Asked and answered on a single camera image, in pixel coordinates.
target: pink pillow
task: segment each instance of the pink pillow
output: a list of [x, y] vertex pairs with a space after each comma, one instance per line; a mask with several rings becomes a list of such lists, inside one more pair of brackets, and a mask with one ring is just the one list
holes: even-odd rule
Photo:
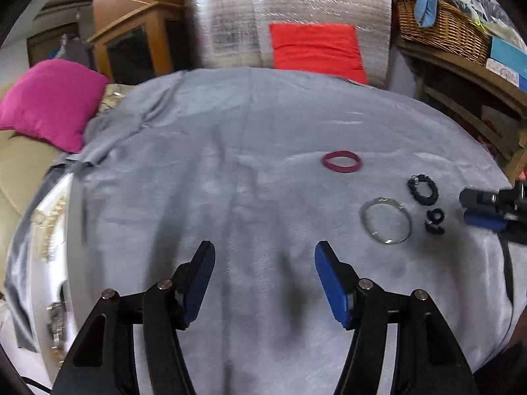
[[31, 68], [0, 102], [0, 130], [47, 140], [78, 153], [108, 79], [83, 65], [51, 59]]

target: orange pillow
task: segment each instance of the orange pillow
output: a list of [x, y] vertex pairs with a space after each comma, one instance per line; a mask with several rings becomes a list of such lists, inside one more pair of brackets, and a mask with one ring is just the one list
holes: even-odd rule
[[275, 68], [331, 74], [367, 85], [357, 34], [342, 23], [272, 23]]

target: gray cloth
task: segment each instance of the gray cloth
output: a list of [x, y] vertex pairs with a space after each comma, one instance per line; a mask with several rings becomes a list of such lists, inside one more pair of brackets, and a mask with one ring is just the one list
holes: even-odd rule
[[[525, 306], [525, 250], [511, 246], [512, 306], [498, 239], [467, 227], [458, 204], [467, 186], [497, 190], [507, 180], [481, 145], [421, 102], [312, 73], [178, 72], [134, 88], [90, 122], [86, 140], [67, 170], [83, 185], [94, 301], [106, 287], [144, 290], [200, 241], [215, 245], [200, 314], [180, 334], [197, 393], [334, 390], [351, 333], [334, 320], [318, 279], [320, 240], [388, 291], [428, 291], [473, 370], [504, 346]], [[359, 154], [363, 168], [322, 166], [325, 153], [340, 149]], [[406, 185], [415, 174], [437, 184], [444, 236], [424, 230], [426, 208]], [[378, 244], [360, 225], [361, 205], [378, 196], [412, 214], [406, 242]], [[373, 217], [379, 227], [397, 218], [389, 210]], [[27, 302], [24, 230], [6, 282], [17, 316]], [[19, 342], [31, 346], [24, 322], [16, 321]]]

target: silver bracelet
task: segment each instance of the silver bracelet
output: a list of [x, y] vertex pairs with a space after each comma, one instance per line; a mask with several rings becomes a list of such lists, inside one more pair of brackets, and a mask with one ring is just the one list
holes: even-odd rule
[[[376, 228], [372, 227], [372, 225], [370, 223], [370, 220], [366, 216], [366, 212], [368, 211], [368, 209], [370, 209], [372, 206], [375, 206], [375, 205], [389, 205], [389, 206], [394, 207], [398, 211], [400, 211], [406, 217], [406, 219], [408, 220], [408, 223], [409, 223], [408, 234], [405, 237], [403, 237], [402, 239], [399, 239], [397, 241], [392, 240], [392, 239], [384, 239], [383, 237], [381, 237], [379, 235], [378, 230]], [[395, 245], [395, 244], [404, 242], [412, 234], [412, 216], [410, 215], [410, 213], [398, 201], [396, 201], [395, 199], [387, 198], [387, 197], [384, 197], [384, 198], [383, 197], [378, 197], [376, 199], [370, 200], [369, 202], [366, 202], [365, 204], [363, 204], [363, 206], [360, 208], [360, 222], [364, 226], [364, 229], [366, 229], [366, 232], [374, 240], [376, 240], [377, 242], [380, 242], [380, 243], [384, 243], [386, 245]]]

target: black elastic scrunchie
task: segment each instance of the black elastic scrunchie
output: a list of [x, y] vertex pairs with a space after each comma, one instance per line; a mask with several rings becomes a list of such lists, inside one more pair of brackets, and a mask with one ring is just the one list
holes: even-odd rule
[[441, 208], [432, 209], [431, 211], [426, 211], [426, 216], [432, 224], [441, 224], [445, 219], [445, 213]]
[[440, 236], [445, 234], [444, 228], [435, 224], [431, 224], [429, 221], [425, 221], [425, 230], [429, 233], [437, 234]]
[[[423, 196], [417, 191], [417, 185], [419, 183], [426, 183], [428, 187], [430, 187], [430, 196]], [[410, 193], [412, 194], [412, 196], [414, 196], [414, 199], [417, 201], [417, 203], [420, 203], [423, 206], [432, 206], [434, 203], [437, 202], [437, 199], [439, 198], [439, 192], [437, 191], [437, 187], [435, 183], [430, 179], [430, 177], [423, 174], [414, 175], [408, 180], [407, 184], [408, 188], [410, 189]]]

